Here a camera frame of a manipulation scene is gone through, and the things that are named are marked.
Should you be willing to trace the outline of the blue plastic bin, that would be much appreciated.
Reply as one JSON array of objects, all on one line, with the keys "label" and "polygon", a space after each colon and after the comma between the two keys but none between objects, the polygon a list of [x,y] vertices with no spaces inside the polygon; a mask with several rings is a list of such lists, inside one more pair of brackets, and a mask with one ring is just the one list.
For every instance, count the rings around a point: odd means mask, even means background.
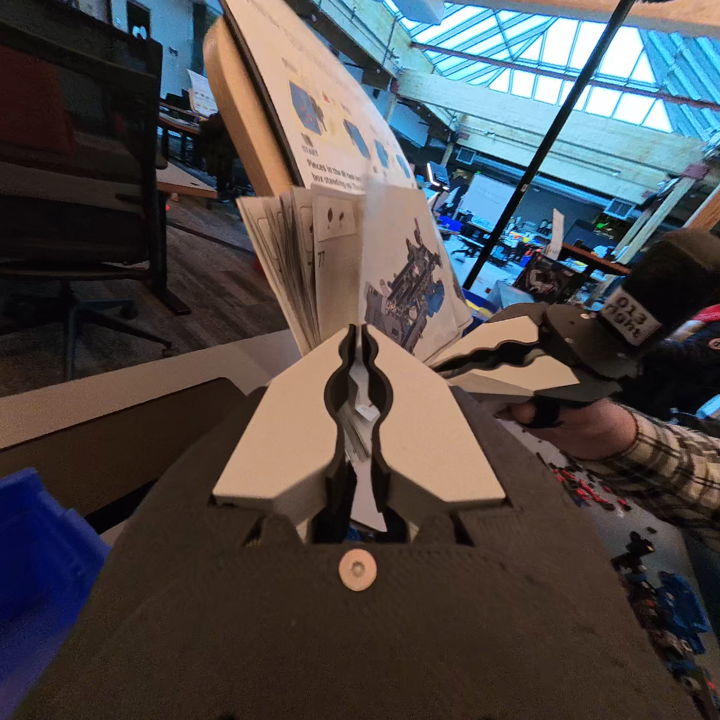
[{"label": "blue plastic bin", "polygon": [[57,655],[110,549],[35,469],[1,479],[2,719]]}]

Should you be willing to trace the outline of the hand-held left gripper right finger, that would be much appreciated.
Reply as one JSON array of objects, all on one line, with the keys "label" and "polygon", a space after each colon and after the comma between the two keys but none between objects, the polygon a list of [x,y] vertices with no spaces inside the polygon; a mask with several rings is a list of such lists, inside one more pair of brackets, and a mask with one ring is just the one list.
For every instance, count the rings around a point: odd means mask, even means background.
[{"label": "hand-held left gripper right finger", "polygon": [[428,519],[498,509],[507,494],[448,383],[371,325],[361,328],[371,484],[384,543],[407,543]]}]

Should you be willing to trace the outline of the toy instruction booklet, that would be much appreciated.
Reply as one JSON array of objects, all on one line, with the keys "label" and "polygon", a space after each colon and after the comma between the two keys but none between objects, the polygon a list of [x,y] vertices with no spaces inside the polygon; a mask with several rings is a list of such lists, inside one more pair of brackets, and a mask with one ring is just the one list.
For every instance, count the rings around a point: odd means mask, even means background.
[{"label": "toy instruction booklet", "polygon": [[361,475],[372,486],[378,412],[367,395],[362,326],[378,329],[432,370],[472,319],[428,198],[420,189],[370,179],[365,192],[294,186],[280,196],[239,199],[238,206],[302,357],[357,326],[340,418],[348,467],[354,471],[352,456],[360,455]]}]

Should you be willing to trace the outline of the black toy vehicle chassis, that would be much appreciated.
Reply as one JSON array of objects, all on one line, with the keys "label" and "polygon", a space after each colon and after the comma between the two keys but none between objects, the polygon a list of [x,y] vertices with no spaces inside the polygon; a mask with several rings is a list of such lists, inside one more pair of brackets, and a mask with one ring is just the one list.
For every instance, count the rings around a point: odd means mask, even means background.
[{"label": "black toy vehicle chassis", "polygon": [[706,611],[680,574],[648,575],[644,559],[655,553],[652,541],[631,531],[624,552],[610,563],[625,589],[631,610],[649,637],[654,653],[681,685],[704,719],[719,718],[719,686],[702,663],[704,636],[711,631]]}]

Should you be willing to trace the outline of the person's right forearm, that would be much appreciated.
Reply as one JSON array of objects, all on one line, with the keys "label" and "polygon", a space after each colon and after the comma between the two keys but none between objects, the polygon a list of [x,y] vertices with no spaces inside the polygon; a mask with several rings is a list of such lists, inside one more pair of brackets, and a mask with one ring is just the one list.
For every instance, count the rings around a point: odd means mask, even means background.
[{"label": "person's right forearm", "polygon": [[719,438],[630,413],[636,427],[633,444],[581,464],[657,519],[719,553]]}]

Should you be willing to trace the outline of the grey desk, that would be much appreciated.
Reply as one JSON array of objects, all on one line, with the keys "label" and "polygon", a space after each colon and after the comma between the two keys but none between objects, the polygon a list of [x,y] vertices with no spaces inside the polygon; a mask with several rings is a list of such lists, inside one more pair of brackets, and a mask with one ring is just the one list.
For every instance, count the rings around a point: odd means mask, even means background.
[{"label": "grey desk", "polygon": [[639,627],[592,522],[509,429],[455,391],[509,506],[371,544],[306,545],[284,518],[210,501],[279,360],[281,333],[1,401],[1,446],[106,410],[230,383],[232,410],[129,519],[85,608],[14,719],[701,719]]}]

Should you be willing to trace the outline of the black toy set box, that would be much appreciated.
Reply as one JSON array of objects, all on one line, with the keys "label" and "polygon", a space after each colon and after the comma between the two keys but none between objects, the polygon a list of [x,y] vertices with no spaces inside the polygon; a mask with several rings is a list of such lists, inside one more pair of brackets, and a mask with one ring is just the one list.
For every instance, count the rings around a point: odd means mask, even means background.
[{"label": "black toy set box", "polygon": [[533,252],[512,287],[531,296],[535,302],[562,304],[579,291],[588,277],[558,260]]}]

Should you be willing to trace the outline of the person's right hand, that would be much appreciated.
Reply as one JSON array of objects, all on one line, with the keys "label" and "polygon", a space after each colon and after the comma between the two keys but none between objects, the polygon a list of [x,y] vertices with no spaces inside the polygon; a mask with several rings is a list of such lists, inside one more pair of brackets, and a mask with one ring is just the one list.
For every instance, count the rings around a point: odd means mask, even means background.
[{"label": "person's right hand", "polygon": [[607,398],[584,408],[561,409],[557,427],[531,428],[535,414],[535,407],[525,402],[505,406],[495,417],[521,426],[565,455],[588,461],[624,453],[633,446],[638,433],[635,416]]}]

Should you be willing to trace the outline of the whiteboard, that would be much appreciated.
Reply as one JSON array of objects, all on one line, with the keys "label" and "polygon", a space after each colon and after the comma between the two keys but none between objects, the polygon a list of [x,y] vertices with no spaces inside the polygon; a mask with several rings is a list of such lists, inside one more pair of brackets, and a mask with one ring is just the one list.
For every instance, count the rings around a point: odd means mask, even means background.
[{"label": "whiteboard", "polygon": [[491,231],[497,225],[515,190],[514,184],[502,183],[478,173],[473,176],[463,195],[461,208],[471,216],[471,222]]}]

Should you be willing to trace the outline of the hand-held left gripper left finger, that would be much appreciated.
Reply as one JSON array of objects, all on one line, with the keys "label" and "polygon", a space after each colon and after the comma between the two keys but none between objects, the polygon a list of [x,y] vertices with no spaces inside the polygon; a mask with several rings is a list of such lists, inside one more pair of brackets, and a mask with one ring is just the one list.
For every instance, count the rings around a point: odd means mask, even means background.
[{"label": "hand-held left gripper left finger", "polygon": [[213,488],[218,505],[307,523],[314,543],[346,539],[357,480],[341,409],[357,330],[339,330],[267,384]]}]

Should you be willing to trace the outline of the black office chair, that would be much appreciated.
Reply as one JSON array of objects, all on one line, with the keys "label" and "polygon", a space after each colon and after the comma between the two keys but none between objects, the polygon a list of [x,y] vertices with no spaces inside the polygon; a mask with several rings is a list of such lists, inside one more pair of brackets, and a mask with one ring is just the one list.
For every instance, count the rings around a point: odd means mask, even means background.
[{"label": "black office chair", "polygon": [[1,278],[56,282],[14,295],[1,335],[63,327],[67,381],[95,325],[172,349],[133,299],[82,300],[77,282],[133,280],[176,314],[157,170],[163,50],[62,1],[1,2]]}]

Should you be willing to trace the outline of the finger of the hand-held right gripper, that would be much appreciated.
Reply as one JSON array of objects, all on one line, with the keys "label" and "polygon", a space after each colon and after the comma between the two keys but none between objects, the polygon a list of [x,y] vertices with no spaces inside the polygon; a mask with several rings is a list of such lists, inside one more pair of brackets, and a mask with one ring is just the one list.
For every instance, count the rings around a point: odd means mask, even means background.
[{"label": "finger of the hand-held right gripper", "polygon": [[539,349],[539,327],[528,316],[486,322],[438,355],[430,365],[437,373],[457,373],[466,368],[496,369],[522,366],[527,355]]},{"label": "finger of the hand-held right gripper", "polygon": [[554,397],[557,391],[575,389],[580,379],[573,370],[549,355],[536,355],[528,364],[502,363],[492,369],[467,364],[446,370],[446,382],[487,403],[493,410],[525,403],[540,396]]}]

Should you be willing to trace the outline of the white ceiling projector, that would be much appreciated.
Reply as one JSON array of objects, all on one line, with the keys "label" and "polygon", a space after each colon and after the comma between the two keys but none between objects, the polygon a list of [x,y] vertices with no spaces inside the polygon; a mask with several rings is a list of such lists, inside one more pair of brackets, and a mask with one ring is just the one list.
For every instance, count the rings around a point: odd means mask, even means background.
[{"label": "white ceiling projector", "polygon": [[445,16],[444,1],[393,1],[407,20],[414,23],[437,25],[442,22]]}]

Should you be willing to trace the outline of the white instruction poster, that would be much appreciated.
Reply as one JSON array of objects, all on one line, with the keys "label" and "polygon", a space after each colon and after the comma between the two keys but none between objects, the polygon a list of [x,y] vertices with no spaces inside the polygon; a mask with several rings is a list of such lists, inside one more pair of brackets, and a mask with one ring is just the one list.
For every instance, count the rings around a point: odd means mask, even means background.
[{"label": "white instruction poster", "polygon": [[293,184],[363,192],[371,175],[415,189],[392,129],[360,83],[284,1],[224,1]]}]

